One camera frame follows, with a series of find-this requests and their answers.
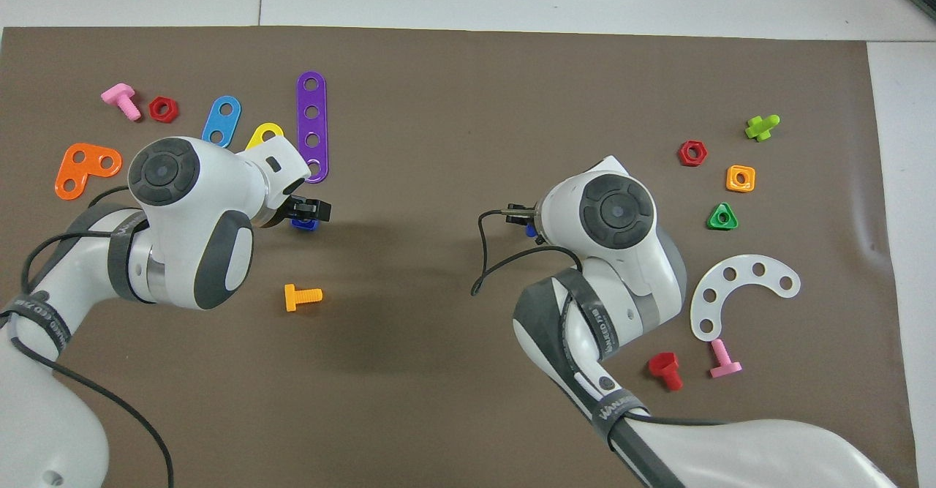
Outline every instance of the toy bolt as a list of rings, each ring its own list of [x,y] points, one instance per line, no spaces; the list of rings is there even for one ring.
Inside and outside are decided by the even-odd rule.
[[[290,283],[283,285],[283,291],[287,295],[288,312],[295,312],[295,305],[297,304],[314,304],[316,301],[322,301],[321,288],[295,290],[295,285]]]
[[[646,365],[649,368],[649,374],[662,378],[669,391],[682,389],[682,378],[679,378],[676,372],[679,368],[679,361],[675,353],[660,353],[649,359]]]
[[[732,372],[741,370],[741,364],[731,361],[731,357],[729,357],[728,351],[725,349],[725,342],[721,338],[712,340],[712,350],[715,351],[715,358],[718,359],[718,367],[709,370],[712,378],[725,377],[725,375],[731,375]]]
[[[102,92],[101,100],[110,105],[116,105],[124,112],[124,115],[127,115],[128,119],[136,121],[141,115],[140,109],[137,109],[136,105],[133,105],[133,101],[130,100],[130,97],[134,94],[136,94],[136,91],[133,91],[133,88],[121,82],[110,88],[110,90]]]
[[[758,116],[748,121],[748,128],[744,132],[748,135],[748,138],[757,137],[758,142],[762,142],[770,138],[770,130],[779,123],[779,115],[770,115],[766,119]]]

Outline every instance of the red hexagon nut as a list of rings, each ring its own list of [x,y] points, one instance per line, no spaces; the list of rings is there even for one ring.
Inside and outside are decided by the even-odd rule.
[[[679,147],[679,161],[685,167],[701,165],[708,154],[701,140],[688,140],[683,142],[682,147]]]
[[[178,117],[178,102],[167,96],[157,96],[150,102],[150,118],[169,124]]]

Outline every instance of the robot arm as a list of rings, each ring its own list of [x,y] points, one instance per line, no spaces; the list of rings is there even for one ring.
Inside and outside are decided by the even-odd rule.
[[[676,317],[686,292],[682,257],[657,227],[651,195],[617,160],[561,182],[534,216],[528,210],[515,215],[583,261],[580,274],[565,269],[521,294],[519,344],[643,484],[893,486],[845,439],[809,424],[649,417],[602,368],[621,345]]]
[[[68,232],[105,237],[61,241],[4,308],[0,488],[97,487],[107,472],[97,417],[13,339],[55,361],[98,301],[220,305],[247,275],[254,225],[328,221],[330,205],[292,195],[310,175],[282,137],[240,154],[200,139],[164,138],[134,158],[128,184],[141,208],[100,203],[84,211]]]

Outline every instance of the orange toy bolt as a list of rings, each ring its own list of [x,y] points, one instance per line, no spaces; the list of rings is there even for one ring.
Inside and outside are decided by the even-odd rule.
[[[287,311],[295,312],[297,304],[314,304],[316,301],[322,301],[321,288],[307,288],[305,290],[295,290],[294,284],[283,285],[283,291],[287,295]]]

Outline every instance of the purple plastic strip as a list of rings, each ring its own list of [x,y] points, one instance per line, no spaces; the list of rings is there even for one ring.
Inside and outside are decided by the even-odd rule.
[[[306,182],[324,181],[328,175],[328,109],[325,79],[318,72],[306,71],[295,81],[295,134],[298,154],[312,169]]]

